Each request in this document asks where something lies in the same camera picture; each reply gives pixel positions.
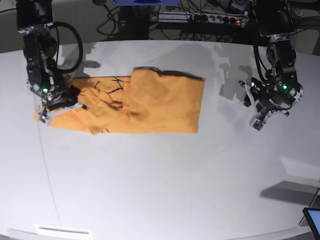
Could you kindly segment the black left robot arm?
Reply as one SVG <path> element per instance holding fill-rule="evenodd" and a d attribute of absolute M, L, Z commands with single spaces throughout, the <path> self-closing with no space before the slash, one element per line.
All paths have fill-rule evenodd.
<path fill-rule="evenodd" d="M 253 53 L 259 78 L 238 83 L 246 92 L 243 104 L 254 110 L 250 126 L 260 131 L 269 119 L 290 114 L 289 110 L 302 98 L 303 86 L 295 68 L 296 51 L 290 40 L 295 29 L 287 1 L 254 0 L 252 11 L 257 23 Z M 268 38 L 266 57 L 271 68 L 265 73 L 261 69 L 259 37 Z"/>

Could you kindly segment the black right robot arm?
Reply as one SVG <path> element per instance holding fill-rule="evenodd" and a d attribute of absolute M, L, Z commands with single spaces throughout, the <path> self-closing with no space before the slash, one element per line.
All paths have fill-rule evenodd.
<path fill-rule="evenodd" d="M 77 30 L 69 23 L 54 21 L 50 0 L 17 0 L 15 8 L 17 31 L 23 35 L 29 89 L 41 98 L 37 119 L 49 124 L 54 116 L 64 112 L 78 108 L 87 110 L 88 107 L 78 100 L 80 90 L 68 86 L 65 80 L 66 74 L 79 68 L 84 56 Z M 69 29 L 78 46 L 78 59 L 68 69 L 58 68 L 54 59 L 58 56 L 59 39 L 52 37 L 50 30 L 59 27 Z"/>

